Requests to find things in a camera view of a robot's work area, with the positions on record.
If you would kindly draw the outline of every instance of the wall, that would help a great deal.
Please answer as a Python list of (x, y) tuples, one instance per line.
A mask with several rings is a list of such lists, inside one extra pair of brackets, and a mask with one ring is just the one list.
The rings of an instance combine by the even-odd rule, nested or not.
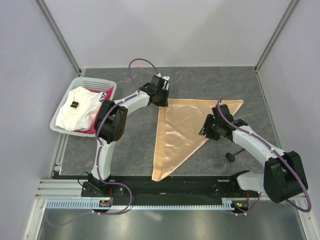
[(290, 0), (45, 2), (81, 68), (118, 68), (254, 66)]
[(301, 155), (320, 223), (320, 2), (301, 0), (260, 70), (282, 147)]
[(20, 240), (58, 134), (50, 120), (76, 73), (33, 0), (0, 1), (0, 233)]

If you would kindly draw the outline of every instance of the reflective floor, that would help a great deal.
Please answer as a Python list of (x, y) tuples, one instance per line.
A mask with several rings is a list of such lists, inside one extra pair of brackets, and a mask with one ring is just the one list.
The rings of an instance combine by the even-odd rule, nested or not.
[[(88, 210), (47, 209), (53, 224)], [(42, 223), (39, 240), (305, 240), (300, 218), (287, 204), (260, 201), (247, 216), (210, 210), (132, 210), (88, 214), (60, 228)]]

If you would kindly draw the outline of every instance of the folded clothing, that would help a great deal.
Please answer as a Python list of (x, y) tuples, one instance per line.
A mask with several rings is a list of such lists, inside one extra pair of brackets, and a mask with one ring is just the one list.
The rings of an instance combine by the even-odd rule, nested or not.
[(69, 91), (55, 125), (68, 131), (88, 131), (106, 97), (106, 92), (92, 92), (82, 86)]

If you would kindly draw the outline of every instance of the white plastic basket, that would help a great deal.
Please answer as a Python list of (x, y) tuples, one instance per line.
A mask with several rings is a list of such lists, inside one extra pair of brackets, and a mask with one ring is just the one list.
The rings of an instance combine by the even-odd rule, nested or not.
[(77, 88), (77, 87), (84, 87), (85, 89), (88, 90), (93, 90), (93, 91), (98, 91), (98, 92), (106, 92), (109, 89), (113, 87), (113, 91), (110, 97), (110, 100), (114, 98), (115, 91), (117, 88), (117, 84), (114, 81), (109, 81), (109, 80), (104, 80), (104, 79), (98, 79), (98, 78), (92, 78), (92, 77), (77, 77), (75, 78), (70, 86), (68, 87), (67, 91), (65, 92), (58, 108), (56, 109), (54, 116), (50, 122), (50, 128), (53, 131), (62, 133), (62, 134), (70, 134), (74, 136), (80, 136), (80, 137), (94, 137), (96, 134), (88, 134), (88, 133), (82, 133), (82, 132), (76, 132), (76, 131), (68, 131), (65, 130), (61, 127), (56, 126), (56, 119), (59, 113), (60, 108), (65, 104), (67, 98), (68, 98), (68, 93)]

